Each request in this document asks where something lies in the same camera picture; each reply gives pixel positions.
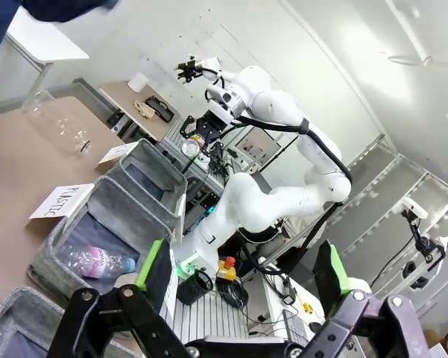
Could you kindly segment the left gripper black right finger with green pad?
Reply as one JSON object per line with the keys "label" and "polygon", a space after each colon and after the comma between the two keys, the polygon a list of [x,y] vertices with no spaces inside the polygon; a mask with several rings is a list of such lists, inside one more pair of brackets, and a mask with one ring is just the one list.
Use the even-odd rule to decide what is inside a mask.
{"label": "left gripper black right finger with green pad", "polygon": [[377,357],[430,357],[412,302],[402,295],[379,299],[353,289],[334,245],[323,242],[313,268],[326,321],[302,357],[338,357],[353,336],[365,337]]}

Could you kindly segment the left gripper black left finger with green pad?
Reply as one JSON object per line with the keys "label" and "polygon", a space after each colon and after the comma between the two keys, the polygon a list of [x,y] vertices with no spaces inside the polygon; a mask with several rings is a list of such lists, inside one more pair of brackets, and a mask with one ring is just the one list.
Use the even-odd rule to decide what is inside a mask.
{"label": "left gripper black left finger with green pad", "polygon": [[170,244],[154,241],[137,281],[102,295],[82,288],[69,299],[48,349],[49,357],[103,357],[115,333],[130,332],[146,357],[190,357],[160,316],[174,273]]}

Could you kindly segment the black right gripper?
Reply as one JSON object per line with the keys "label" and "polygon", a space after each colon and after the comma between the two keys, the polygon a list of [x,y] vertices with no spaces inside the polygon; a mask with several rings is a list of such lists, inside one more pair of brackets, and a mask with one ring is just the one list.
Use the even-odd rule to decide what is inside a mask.
{"label": "black right gripper", "polygon": [[204,140],[201,149],[202,155],[210,157],[217,139],[220,138],[224,130],[224,121],[211,111],[206,111],[197,121],[193,116],[187,116],[180,126],[179,134],[183,139],[188,139],[192,136],[194,130]]}

